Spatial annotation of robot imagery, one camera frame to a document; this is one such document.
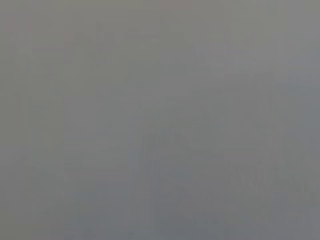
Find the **gray wall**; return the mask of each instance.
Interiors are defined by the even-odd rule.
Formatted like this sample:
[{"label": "gray wall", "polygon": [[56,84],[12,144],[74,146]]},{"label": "gray wall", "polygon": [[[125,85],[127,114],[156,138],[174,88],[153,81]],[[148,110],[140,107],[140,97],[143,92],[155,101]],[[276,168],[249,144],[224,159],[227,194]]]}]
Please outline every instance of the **gray wall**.
[{"label": "gray wall", "polygon": [[0,238],[313,240],[320,3],[0,2]]}]

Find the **gray background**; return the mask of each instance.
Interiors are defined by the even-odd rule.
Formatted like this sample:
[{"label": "gray background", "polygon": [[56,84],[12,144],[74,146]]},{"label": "gray background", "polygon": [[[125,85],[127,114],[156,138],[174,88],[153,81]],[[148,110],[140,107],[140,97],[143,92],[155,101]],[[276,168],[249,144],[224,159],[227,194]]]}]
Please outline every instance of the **gray background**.
[{"label": "gray background", "polygon": [[319,239],[319,9],[2,0],[0,238]]}]

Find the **gray surface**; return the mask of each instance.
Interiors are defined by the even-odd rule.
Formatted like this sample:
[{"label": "gray surface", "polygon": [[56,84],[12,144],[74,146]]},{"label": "gray surface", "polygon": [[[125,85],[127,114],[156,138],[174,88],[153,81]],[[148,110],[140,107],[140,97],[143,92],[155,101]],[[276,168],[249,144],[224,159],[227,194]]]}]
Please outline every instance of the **gray surface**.
[{"label": "gray surface", "polygon": [[313,240],[315,0],[0,2],[0,238]]}]

